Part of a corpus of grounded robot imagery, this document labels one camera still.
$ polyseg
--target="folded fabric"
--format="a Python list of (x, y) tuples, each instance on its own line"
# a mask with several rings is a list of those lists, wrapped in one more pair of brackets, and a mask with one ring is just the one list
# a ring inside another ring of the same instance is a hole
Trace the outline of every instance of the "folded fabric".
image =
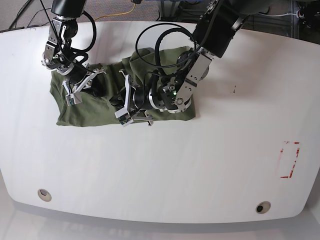
[[(187, 51), (187, 47), (160, 51), (161, 64), (175, 64), (180, 54), (185, 51)], [(146, 61), (155, 64), (154, 53), (150, 52), (148, 49), (140, 49), (139, 53)], [(62, 86), (64, 77), (56, 71), (52, 72), (50, 93), (54, 97), (60, 111), (60, 116), (56, 123), (57, 125), (95, 127), (108, 124), (119, 124), (119, 121), (115, 117), (115, 112), (118, 109), (109, 102), (110, 98), (125, 86), (124, 76), (119, 73), (119, 70), (125, 69), (126, 73), (130, 74), (140, 85), (142, 85), (142, 80), (144, 79), (146, 72), (154, 70), (154, 68), (139, 59), (136, 53), (133, 53), (131, 57), (124, 58), (121, 62), (115, 64), (94, 64), (89, 66), (89, 69), (91, 70), (100, 68), (103, 68), (106, 74), (99, 74), (95, 81), (98, 81), (96, 84), (99, 84), (99, 88), (103, 92), (102, 97), (93, 96), (88, 92), (81, 92), (82, 103), (72, 106), (68, 106), (66, 102), (66, 95), (68, 93)], [(175, 67), (165, 69), (167, 74), (171, 74), (175, 71)], [(149, 78), (150, 77), (145, 78), (146, 85), (148, 84)], [(172, 114), (167, 111), (160, 112), (159, 110), (149, 110), (149, 113), (153, 116), (155, 121), (188, 121), (196, 116), (193, 102), (185, 112)]]

